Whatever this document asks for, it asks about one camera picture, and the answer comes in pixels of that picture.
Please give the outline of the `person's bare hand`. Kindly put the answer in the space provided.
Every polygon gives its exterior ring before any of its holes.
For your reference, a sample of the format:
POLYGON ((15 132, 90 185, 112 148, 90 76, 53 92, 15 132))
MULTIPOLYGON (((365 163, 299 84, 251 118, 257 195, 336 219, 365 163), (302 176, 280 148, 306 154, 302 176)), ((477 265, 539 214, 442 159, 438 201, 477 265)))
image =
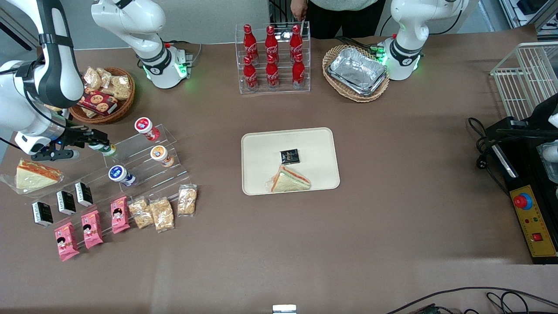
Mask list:
POLYGON ((308 0, 291 0, 290 9, 295 20, 303 21, 307 14, 308 0))

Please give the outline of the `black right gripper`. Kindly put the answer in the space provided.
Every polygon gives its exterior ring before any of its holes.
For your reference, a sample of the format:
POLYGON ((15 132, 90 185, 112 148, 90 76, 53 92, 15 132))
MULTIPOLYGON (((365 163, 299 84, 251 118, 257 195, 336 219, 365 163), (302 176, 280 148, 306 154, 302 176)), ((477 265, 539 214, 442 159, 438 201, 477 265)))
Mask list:
POLYGON ((65 149, 66 147, 84 148, 86 144, 90 149, 106 149, 109 143, 108 135, 100 130, 92 130, 87 126, 66 127, 64 132, 54 140, 54 144, 65 149))

